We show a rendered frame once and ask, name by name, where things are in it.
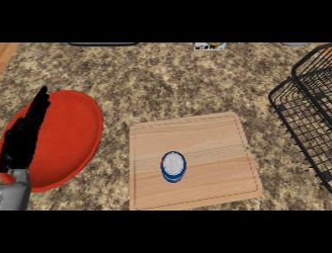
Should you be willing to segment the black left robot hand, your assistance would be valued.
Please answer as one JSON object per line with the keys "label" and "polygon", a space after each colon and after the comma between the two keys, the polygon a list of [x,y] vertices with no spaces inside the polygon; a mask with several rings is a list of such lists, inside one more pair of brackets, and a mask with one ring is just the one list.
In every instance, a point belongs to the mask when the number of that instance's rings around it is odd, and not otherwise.
{"label": "black left robot hand", "polygon": [[26,169],[32,163],[40,129],[50,107],[48,88],[43,87],[31,103],[26,115],[17,118],[6,131],[0,152],[0,173]]}

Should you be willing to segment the pale wooden cutting board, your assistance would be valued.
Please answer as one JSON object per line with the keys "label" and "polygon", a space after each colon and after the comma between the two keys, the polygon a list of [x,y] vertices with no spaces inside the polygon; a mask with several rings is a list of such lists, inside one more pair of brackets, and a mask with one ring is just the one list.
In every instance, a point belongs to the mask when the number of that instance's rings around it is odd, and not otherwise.
{"label": "pale wooden cutting board", "polygon": [[[186,160],[170,183],[161,161],[170,151]],[[263,193],[257,163],[235,113],[136,124],[130,128],[130,208],[183,210],[255,198]]]}

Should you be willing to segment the red oval plate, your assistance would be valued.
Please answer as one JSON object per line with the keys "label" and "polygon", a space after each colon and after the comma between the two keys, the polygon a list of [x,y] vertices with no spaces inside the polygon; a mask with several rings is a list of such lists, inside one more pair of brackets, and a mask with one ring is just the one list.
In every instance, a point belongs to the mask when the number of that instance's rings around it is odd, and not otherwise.
{"label": "red oval plate", "polygon": [[[32,192],[40,193],[60,186],[87,165],[102,139],[103,118],[94,99],[82,92],[48,92],[50,107],[40,129],[38,142],[29,171]],[[32,101],[16,113],[0,138],[0,152],[6,131],[17,118],[26,115]],[[14,182],[0,173],[6,184]]]}

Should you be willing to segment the white box with colourful print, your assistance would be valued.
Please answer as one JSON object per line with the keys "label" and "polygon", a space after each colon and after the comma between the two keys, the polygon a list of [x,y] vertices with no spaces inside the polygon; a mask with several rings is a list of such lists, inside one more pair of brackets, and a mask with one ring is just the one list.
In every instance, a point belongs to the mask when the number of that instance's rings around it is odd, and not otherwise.
{"label": "white box with colourful print", "polygon": [[201,51],[218,51],[223,50],[226,44],[223,42],[196,42],[193,44],[193,49]]}

